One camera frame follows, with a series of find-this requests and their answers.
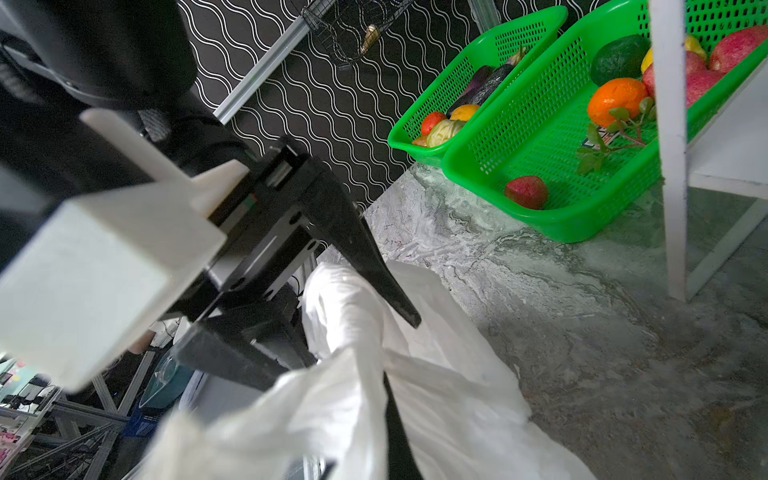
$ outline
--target eggplant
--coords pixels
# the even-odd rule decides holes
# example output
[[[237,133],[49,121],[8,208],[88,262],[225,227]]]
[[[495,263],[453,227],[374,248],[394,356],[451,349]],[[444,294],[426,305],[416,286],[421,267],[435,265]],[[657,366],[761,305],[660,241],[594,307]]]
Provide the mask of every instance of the eggplant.
[[[491,94],[493,94],[496,88],[498,88],[504,79],[507,78],[507,75],[514,69],[515,67],[510,64],[503,64],[501,67],[496,68],[491,76],[488,77],[488,80],[480,85],[477,90],[472,92],[472,95],[470,95],[468,101],[464,103],[464,105],[483,105],[485,101],[491,97]]]
[[[489,67],[487,65],[483,65],[480,67],[474,75],[472,75],[472,80],[469,81],[469,85],[467,85],[467,88],[464,89],[462,92],[462,95],[467,93],[468,91],[475,90],[480,85],[484,84],[486,80],[488,80],[488,77],[491,76],[491,72],[493,71],[493,67]]]
[[[458,98],[457,101],[453,102],[453,105],[446,111],[445,114],[448,115],[448,118],[453,115],[453,111],[456,108],[461,107],[462,105],[469,105],[471,102],[469,99],[472,97],[472,95],[477,91],[478,88],[480,88],[485,81],[488,79],[488,76],[493,71],[493,67],[489,67],[487,65],[480,67],[474,75],[472,75],[472,80],[469,81],[469,85],[467,88],[464,89],[462,92],[462,95]]]

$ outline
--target wire basket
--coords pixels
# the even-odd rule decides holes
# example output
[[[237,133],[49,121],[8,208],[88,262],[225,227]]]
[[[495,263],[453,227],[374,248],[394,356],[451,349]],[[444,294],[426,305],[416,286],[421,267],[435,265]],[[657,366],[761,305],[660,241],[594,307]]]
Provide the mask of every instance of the wire basket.
[[[331,61],[348,68],[360,60],[413,0],[315,0],[301,15]]]

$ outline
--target black wavy-patterned wall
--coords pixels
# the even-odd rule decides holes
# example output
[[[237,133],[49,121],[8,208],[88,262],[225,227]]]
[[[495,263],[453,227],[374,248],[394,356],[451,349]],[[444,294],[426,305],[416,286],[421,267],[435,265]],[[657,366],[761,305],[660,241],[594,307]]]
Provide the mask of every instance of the black wavy-patterned wall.
[[[496,0],[508,21],[568,6],[565,28],[607,0]],[[178,0],[212,110],[298,15],[290,0]],[[392,126],[478,29],[466,1],[416,0],[362,62],[342,70],[302,40],[230,122],[257,153],[290,134],[323,159],[363,207],[412,163],[386,143]]]

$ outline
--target tomato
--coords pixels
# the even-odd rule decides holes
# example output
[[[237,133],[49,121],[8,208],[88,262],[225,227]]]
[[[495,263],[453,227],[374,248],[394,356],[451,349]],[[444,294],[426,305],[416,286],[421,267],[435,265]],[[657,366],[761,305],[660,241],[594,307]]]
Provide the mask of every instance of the tomato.
[[[432,131],[435,125],[445,120],[446,118],[447,117],[444,114],[438,111],[427,115],[427,118],[425,118],[424,121],[422,122],[422,135],[424,137],[429,135],[429,132]]]

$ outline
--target white shelf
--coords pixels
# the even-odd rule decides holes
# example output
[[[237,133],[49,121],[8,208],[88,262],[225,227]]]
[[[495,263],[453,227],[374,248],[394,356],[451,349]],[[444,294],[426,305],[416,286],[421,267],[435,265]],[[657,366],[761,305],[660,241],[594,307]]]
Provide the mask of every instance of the white shelf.
[[[768,62],[688,148],[691,187],[768,200]]]

